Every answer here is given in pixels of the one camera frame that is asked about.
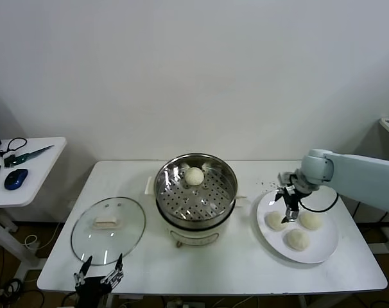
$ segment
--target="white plate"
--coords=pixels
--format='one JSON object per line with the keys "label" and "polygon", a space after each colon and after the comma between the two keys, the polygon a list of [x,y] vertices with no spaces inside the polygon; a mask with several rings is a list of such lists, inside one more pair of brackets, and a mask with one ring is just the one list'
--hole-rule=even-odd
{"label": "white plate", "polygon": [[[257,207],[257,223],[260,231],[269,244],[285,257],[301,262],[301,263],[320,263],[327,260],[336,250],[338,244],[338,230],[334,224],[333,219],[327,213],[321,213],[323,225],[318,230],[312,231],[304,228],[299,219],[294,223],[287,223],[287,227],[281,231],[274,231],[267,224],[264,219],[269,212],[278,210],[282,215],[286,211],[286,205],[283,198],[276,201],[273,205],[269,205],[274,200],[275,191],[268,192],[260,201]],[[316,209],[313,201],[316,198],[309,196],[302,200],[303,204],[310,209]],[[306,210],[300,208],[299,215]],[[310,238],[309,247],[303,252],[298,252],[287,245],[286,234],[293,229],[301,229],[307,232]]]}

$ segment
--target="robotic arm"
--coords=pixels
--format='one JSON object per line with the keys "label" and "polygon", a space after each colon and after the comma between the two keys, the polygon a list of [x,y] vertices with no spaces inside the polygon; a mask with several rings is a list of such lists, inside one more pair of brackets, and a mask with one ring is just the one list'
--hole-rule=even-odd
{"label": "robotic arm", "polygon": [[284,198],[286,217],[295,221],[298,203],[320,185],[354,200],[389,212],[389,161],[327,150],[311,150],[294,173],[280,174],[275,201]]}

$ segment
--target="glass lid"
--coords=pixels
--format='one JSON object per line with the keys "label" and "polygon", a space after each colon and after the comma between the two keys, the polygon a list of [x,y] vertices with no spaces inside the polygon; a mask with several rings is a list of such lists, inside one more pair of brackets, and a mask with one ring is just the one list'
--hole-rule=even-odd
{"label": "glass lid", "polygon": [[125,197],[101,200],[87,209],[76,222],[71,236],[72,250],[81,261],[90,256],[92,265],[116,262],[129,254],[146,226],[142,207]]}

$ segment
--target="computer mouse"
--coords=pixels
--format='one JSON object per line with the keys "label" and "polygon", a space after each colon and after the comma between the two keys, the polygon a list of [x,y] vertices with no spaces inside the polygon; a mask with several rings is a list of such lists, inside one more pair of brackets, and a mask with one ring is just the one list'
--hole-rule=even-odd
{"label": "computer mouse", "polygon": [[23,181],[25,181],[27,175],[28,175],[27,169],[13,170],[5,178],[4,188],[8,189],[9,191],[14,191],[15,189],[18,189],[20,186],[22,186]]}

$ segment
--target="dough ball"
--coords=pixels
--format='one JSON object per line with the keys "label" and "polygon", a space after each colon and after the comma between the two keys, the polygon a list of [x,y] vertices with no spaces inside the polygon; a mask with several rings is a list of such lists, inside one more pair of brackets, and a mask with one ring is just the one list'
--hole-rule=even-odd
{"label": "dough ball", "polygon": [[300,252],[310,245],[310,239],[307,233],[300,229],[293,229],[286,234],[287,243],[293,249]]}
{"label": "dough ball", "polygon": [[281,231],[287,227],[287,223],[282,223],[283,217],[278,211],[268,213],[264,219],[266,224],[275,231]]}
{"label": "dough ball", "polygon": [[188,183],[191,186],[197,186],[203,183],[203,180],[205,179],[205,175],[203,174],[203,171],[199,168],[192,167],[189,168],[185,175],[184,179],[186,180],[186,183]]}
{"label": "dough ball", "polygon": [[319,214],[303,212],[298,218],[302,226],[309,230],[317,230],[323,225],[322,217]]}

